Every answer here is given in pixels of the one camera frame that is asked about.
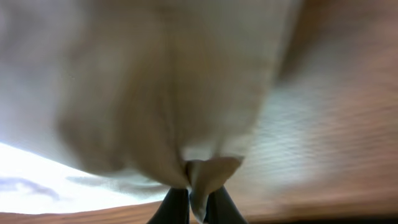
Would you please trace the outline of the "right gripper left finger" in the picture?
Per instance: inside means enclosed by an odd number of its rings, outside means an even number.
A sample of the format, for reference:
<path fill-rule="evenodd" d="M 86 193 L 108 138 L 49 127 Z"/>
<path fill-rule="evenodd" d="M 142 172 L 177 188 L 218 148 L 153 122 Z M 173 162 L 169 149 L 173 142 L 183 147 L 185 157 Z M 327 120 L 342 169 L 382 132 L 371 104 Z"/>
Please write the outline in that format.
<path fill-rule="evenodd" d="M 189 224 L 190 204 L 187 189 L 170 189 L 147 224 Z"/>

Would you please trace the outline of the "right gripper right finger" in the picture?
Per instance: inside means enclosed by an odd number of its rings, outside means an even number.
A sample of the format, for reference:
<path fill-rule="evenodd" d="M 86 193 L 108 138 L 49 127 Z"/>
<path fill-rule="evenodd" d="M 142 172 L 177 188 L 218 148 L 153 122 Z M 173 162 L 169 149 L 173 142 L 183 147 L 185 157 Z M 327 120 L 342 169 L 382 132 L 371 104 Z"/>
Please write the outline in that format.
<path fill-rule="evenodd" d="M 224 186 L 209 194 L 204 223 L 248 224 L 241 215 Z"/>

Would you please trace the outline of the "beige khaki shorts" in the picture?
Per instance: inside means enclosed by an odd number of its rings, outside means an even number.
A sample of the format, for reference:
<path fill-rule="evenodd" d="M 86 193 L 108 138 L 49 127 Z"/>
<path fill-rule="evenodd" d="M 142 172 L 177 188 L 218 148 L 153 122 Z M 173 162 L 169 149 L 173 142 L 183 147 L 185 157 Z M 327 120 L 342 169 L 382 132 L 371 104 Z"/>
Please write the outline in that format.
<path fill-rule="evenodd" d="M 300 1 L 1 2 L 1 142 L 199 222 L 243 163 Z"/>

